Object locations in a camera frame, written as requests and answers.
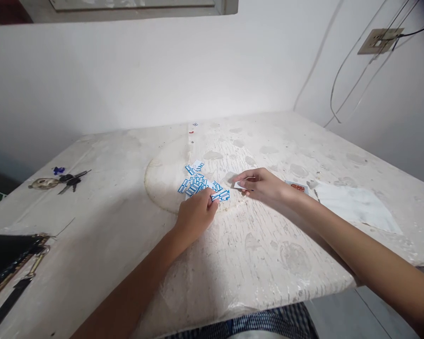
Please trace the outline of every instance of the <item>wall socket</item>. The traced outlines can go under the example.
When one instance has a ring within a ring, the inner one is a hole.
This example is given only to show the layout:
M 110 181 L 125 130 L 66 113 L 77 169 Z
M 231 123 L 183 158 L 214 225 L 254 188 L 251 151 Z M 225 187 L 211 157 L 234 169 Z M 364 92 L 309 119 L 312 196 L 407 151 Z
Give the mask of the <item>wall socket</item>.
M 388 52 L 396 39 L 389 41 L 385 39 L 396 38 L 403 30 L 403 28 L 376 28 L 371 30 L 363 46 L 359 49 L 358 54 L 383 54 Z

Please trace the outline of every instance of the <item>key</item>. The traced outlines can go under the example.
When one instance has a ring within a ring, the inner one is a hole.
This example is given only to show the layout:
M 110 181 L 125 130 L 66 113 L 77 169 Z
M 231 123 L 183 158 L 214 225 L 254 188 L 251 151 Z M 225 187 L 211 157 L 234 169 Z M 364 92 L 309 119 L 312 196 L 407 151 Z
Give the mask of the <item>key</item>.
M 75 192 L 75 189 L 77 188 L 77 184 L 81 181 L 82 180 L 80 178 L 73 177 L 71 180 L 69 180 L 66 183 L 66 187 L 63 188 L 63 190 L 58 194 L 64 194 L 64 192 L 66 192 L 71 186 L 74 186 L 74 185 L 75 185 L 75 187 L 73 188 L 73 191 Z
M 62 176 L 60 176 L 60 182 L 62 182 L 62 183 L 67 183 L 69 180 L 71 180 L 71 179 L 73 179 L 73 178 L 79 178 L 79 177 L 83 177 L 85 174 L 87 174 L 88 172 L 90 172 L 91 170 L 88 170 L 88 171 L 83 171 L 83 172 L 80 172 L 79 174 L 76 174 L 76 175 L 72 175 L 72 174 L 65 174 L 65 175 L 62 175 Z
M 60 176 L 60 182 L 67 183 L 69 180 L 71 180 L 74 176 L 72 174 L 66 174 L 63 176 Z
M 60 194 L 64 194 L 64 192 L 66 192 L 66 191 L 69 189 L 69 187 L 70 187 L 70 186 L 66 185 L 66 186 L 62 189 L 62 191 L 61 191 L 60 193 L 58 193 L 58 195 L 60 195 Z

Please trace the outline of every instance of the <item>white table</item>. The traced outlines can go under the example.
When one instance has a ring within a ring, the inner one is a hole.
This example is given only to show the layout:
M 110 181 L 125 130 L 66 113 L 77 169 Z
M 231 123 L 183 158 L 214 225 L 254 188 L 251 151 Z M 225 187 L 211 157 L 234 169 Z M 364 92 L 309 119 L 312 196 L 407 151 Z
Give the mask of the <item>white table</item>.
M 356 227 L 424 265 L 424 183 L 294 113 L 88 135 L 0 203 L 0 234 L 58 234 L 37 276 L 0 326 L 0 338 L 68 338 L 173 226 L 183 167 L 199 159 L 226 184 L 267 167 L 301 184 L 345 181 L 374 191 L 404 235 Z M 77 191 L 30 190 L 52 168 L 91 169 Z M 231 191 L 214 223 L 176 260 L 134 337 L 151 338 L 355 286 L 300 228 Z M 0 305 L 25 268 L 0 293 Z

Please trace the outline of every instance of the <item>electrical wire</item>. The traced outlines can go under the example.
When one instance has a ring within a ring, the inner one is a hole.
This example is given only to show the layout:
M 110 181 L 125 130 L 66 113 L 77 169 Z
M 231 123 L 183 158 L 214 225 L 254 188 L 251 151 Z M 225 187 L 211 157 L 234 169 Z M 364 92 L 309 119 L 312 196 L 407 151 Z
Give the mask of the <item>electrical wire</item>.
M 333 26 L 334 21 L 336 20 L 336 17 L 338 15 L 339 10 L 341 9 L 343 3 L 344 3 L 344 0 L 340 0 L 338 2 L 338 4 L 336 5 L 336 8 L 334 9 L 333 14 L 331 15 L 330 21 L 328 22 L 328 26 L 327 26 L 325 33 L 324 33 L 324 37 L 322 38 L 322 42 L 320 43 L 319 49 L 317 51 L 316 58 L 314 59 L 314 62 L 312 64 L 311 70 L 310 70 L 308 76 L 306 77 L 306 81 L 303 84 L 302 89 L 298 93 L 297 98 L 295 100 L 294 108 L 293 108 L 294 112 L 295 112 L 295 109 L 297 108 L 297 104 L 298 104 L 298 101 L 300 100 L 300 96 L 302 95 L 303 91 L 305 90 L 306 85 L 310 81 L 310 78 L 311 78 L 312 74 L 314 73 L 314 70 L 316 69 L 317 63 L 319 62 L 320 56 L 322 54 L 322 50 L 323 50 L 324 45 L 325 45 L 325 41 L 328 37 L 328 34 L 330 33 L 331 27 Z
M 347 99 L 350 97 L 350 94 L 352 93 L 353 89 L 356 87 L 356 85 L 358 84 L 358 81 L 361 79 L 361 77 L 363 76 L 364 72 L 366 71 L 367 67 L 369 66 L 369 64 L 365 67 L 365 69 L 363 70 L 363 73 L 360 75 L 357 83 L 353 86 L 352 90 L 350 91 L 350 93 L 348 94 L 348 96 L 346 97 L 346 99 L 344 100 L 344 102 L 342 103 L 342 105 L 339 107 L 339 109 L 335 112 L 333 110 L 333 94 L 334 94 L 334 87 L 336 86 L 336 80 L 338 79 L 339 73 L 342 70 L 342 67 L 344 66 L 345 62 L 347 61 L 347 59 L 349 58 L 350 54 L 353 52 L 353 50 L 355 49 L 355 47 L 358 45 L 359 41 L 361 40 L 361 38 L 363 37 L 364 33 L 366 32 L 366 30 L 369 28 L 369 26 L 372 24 L 372 22 L 375 20 L 375 18 L 377 17 L 378 13 L 382 10 L 382 7 L 385 5 L 385 3 L 387 2 L 387 0 L 384 0 L 382 5 L 379 7 L 379 9 L 376 11 L 376 13 L 374 14 L 374 16 L 372 17 L 371 21 L 369 21 L 369 23 L 367 24 L 367 26 L 365 27 L 365 29 L 363 30 L 363 32 L 361 33 L 361 35 L 359 36 L 358 40 L 355 42 L 355 44 L 353 45 L 353 47 L 350 49 L 350 51 L 348 52 L 347 56 L 344 58 L 344 61 L 342 62 L 341 66 L 338 69 L 338 72 L 336 73 L 336 76 L 334 77 L 334 81 L 333 81 L 333 86 L 331 87 L 331 95 L 330 95 L 330 109 L 331 112 L 333 113 L 333 118 L 336 118 L 336 121 L 338 121 L 338 123 L 341 123 L 340 120 L 337 117 L 337 113 L 339 112 L 339 110 L 342 108 L 342 106 L 345 104 L 345 102 L 347 101 Z
M 407 42 L 409 42 L 411 39 L 413 39 L 413 37 L 408 38 L 405 42 L 401 43 L 397 49 L 401 48 L 403 45 L 405 45 L 405 44 L 406 44 Z M 361 101 L 363 100 L 364 95 L 366 94 L 367 89 L 369 88 L 369 85 L 370 85 L 370 84 L 372 83 L 372 81 L 375 79 L 375 77 L 376 77 L 376 76 L 377 76 L 377 74 L 380 72 L 380 70 L 383 68 L 383 66 L 384 66 L 384 65 L 388 62 L 388 60 L 389 60 L 389 58 L 391 57 L 391 55 L 392 55 L 392 53 L 393 53 L 393 51 L 394 51 L 394 48 L 395 48 L 395 47 L 396 47 L 396 45 L 394 44 L 394 46 L 393 46 L 392 50 L 390 51 L 390 53 L 389 53 L 388 57 L 385 59 L 385 61 L 383 61 L 382 65 L 379 67 L 379 69 L 377 70 L 377 72 L 375 72 L 375 73 L 374 73 L 374 75 L 372 76 L 371 80 L 369 80 L 369 82 L 367 83 L 366 87 L 364 88 L 363 93 L 361 94 L 361 98 L 359 99 L 359 101 L 358 101 L 357 105 L 355 106 L 355 108 L 353 109 L 352 113 L 350 114 L 349 119 L 350 119 L 350 118 L 354 115 L 354 113 L 356 112 L 356 110 L 357 110 L 357 108 L 358 108 L 359 104 L 361 103 Z
M 394 24 L 394 22 L 397 20 L 397 18 L 399 17 L 399 15 L 402 13 L 402 11 L 404 10 L 405 6 L 410 2 L 410 0 L 407 0 L 404 5 L 402 6 L 402 8 L 399 10 L 399 12 L 397 12 L 397 15 L 395 16 L 395 18 L 391 21 L 390 25 L 388 26 L 388 28 L 386 29 L 384 35 L 386 34 L 386 32 L 388 32 L 388 30 L 391 28 L 391 26 Z
M 394 40 L 394 39 L 398 39 L 398 38 L 404 38 L 404 37 L 406 37 L 406 36 L 410 36 L 410 35 L 418 34 L 418 33 L 422 32 L 422 31 L 424 31 L 424 28 L 423 28 L 423 29 L 420 29 L 419 31 L 413 32 L 413 33 L 409 33 L 409 34 L 400 34 L 400 35 L 398 35 L 396 38 L 392 38 L 392 39 L 389 39 L 389 40 Z
M 397 29 L 399 29 L 401 26 L 402 26 L 402 24 L 404 23 L 404 21 L 405 21 L 405 19 L 407 19 L 408 18 L 408 16 L 410 15 L 410 13 L 413 11 L 413 9 L 416 7 L 416 5 L 418 4 L 418 2 L 419 2 L 420 0 L 417 0 L 416 2 L 415 2 L 415 4 L 413 5 L 413 7 L 412 8 L 410 8 L 410 10 L 408 11 L 408 13 L 407 13 L 407 15 L 405 16 L 405 18 L 400 22 L 400 24 L 399 24 L 399 26 L 397 26 Z
M 392 27 L 392 25 L 395 23 L 395 21 L 397 20 L 397 18 L 399 17 L 399 15 L 402 13 L 402 11 L 404 10 L 404 8 L 405 8 L 405 6 L 409 3 L 409 1 L 410 0 L 407 0 L 404 4 L 403 4 L 403 6 L 399 9 L 399 11 L 397 12 L 397 14 L 396 14 L 396 16 L 391 20 L 391 23 L 389 24 L 389 26 L 388 26 L 388 28 L 386 29 L 386 31 L 385 31 L 385 33 L 384 33 L 384 35 L 386 34 L 386 32 L 388 32 L 388 30 Z M 346 98 L 344 99 L 344 101 L 342 102 L 342 104 L 339 106 L 339 108 L 337 109 L 337 111 L 335 112 L 334 111 L 334 109 L 333 109 L 333 94 L 334 94 L 334 88 L 335 88 L 335 86 L 336 86 L 336 81 L 337 81 L 337 78 L 338 78 L 338 76 L 339 76 L 339 73 L 341 72 L 341 70 L 342 70 L 342 67 L 344 66 L 344 64 L 345 64 L 345 62 L 347 61 L 347 59 L 349 58 L 349 56 L 350 56 L 350 54 L 352 53 L 352 51 L 354 50 L 354 48 L 356 47 L 356 45 L 358 44 L 358 42 L 360 41 L 360 39 L 363 37 L 363 35 L 364 35 L 364 33 L 365 33 L 365 31 L 368 29 L 368 27 L 371 25 L 371 23 L 373 22 L 373 20 L 375 19 L 375 17 L 377 16 L 377 14 L 380 12 L 380 10 L 382 9 L 382 7 L 384 6 L 384 4 L 386 3 L 386 1 L 384 1 L 383 3 L 382 3 L 382 5 L 380 6 L 380 8 L 378 9 L 378 11 L 375 13 L 375 15 L 372 17 L 372 19 L 371 19 L 371 21 L 369 22 L 369 24 L 366 26 L 366 28 L 364 29 L 364 31 L 363 31 L 363 33 L 361 34 L 361 36 L 360 36 L 360 38 L 357 40 L 357 42 L 353 45 L 353 47 L 352 47 L 352 49 L 350 50 L 350 52 L 347 54 L 347 56 L 345 57 L 345 59 L 344 59 L 344 61 L 342 62 L 342 64 L 341 64 L 341 66 L 339 67 L 339 70 L 338 70 L 338 72 L 336 73 L 336 76 L 335 76 L 335 78 L 334 78 L 334 81 L 333 81 L 333 85 L 332 85 L 332 88 L 331 88 L 331 95 L 330 95 L 330 110 L 331 110 L 331 112 L 333 113 L 333 117 L 325 124 L 325 126 L 324 126 L 324 128 L 325 127 L 327 127 L 330 123 L 331 123 L 331 121 L 333 121 L 333 119 L 336 119 L 336 121 L 338 122 L 338 123 L 342 123 L 339 119 L 338 119 L 338 117 L 337 117 L 337 114 L 339 113 L 339 111 L 342 109 L 342 107 L 344 106 L 344 104 L 347 102 L 347 100 L 349 99 L 349 97 L 350 97 L 350 95 L 352 94 L 352 92 L 353 92 L 353 90 L 355 89 L 355 87 L 358 85 L 358 83 L 359 83 L 359 81 L 361 80 L 361 78 L 363 77 L 363 75 L 364 75 L 364 73 L 366 72 L 366 70 L 367 70 L 367 68 L 369 67 L 369 65 L 374 61 L 374 60 L 376 60 L 378 57 L 379 57 L 379 55 L 381 54 L 381 52 L 382 52 L 382 50 L 383 50 L 383 48 L 381 48 L 380 49 L 380 52 L 375 56 L 375 57 L 373 57 L 370 61 L 369 61 L 369 63 L 366 65 L 366 67 L 364 68 L 364 70 L 363 70 L 363 72 L 361 73 L 361 75 L 359 76 L 359 78 L 358 78 L 358 80 L 356 81 L 356 83 L 355 83 L 355 85 L 353 85 L 353 87 L 352 87 L 352 89 L 350 90 L 350 92 L 348 93 L 348 95 L 346 96 Z

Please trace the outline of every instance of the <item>plaid shorts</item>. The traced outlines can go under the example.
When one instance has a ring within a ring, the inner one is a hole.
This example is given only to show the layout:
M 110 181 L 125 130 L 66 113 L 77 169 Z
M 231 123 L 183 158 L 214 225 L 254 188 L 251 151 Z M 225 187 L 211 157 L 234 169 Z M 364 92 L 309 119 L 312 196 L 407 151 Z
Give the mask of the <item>plaid shorts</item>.
M 269 331 L 289 339 L 318 339 L 303 303 L 252 313 L 221 323 L 173 334 L 165 339 L 224 339 L 245 331 Z

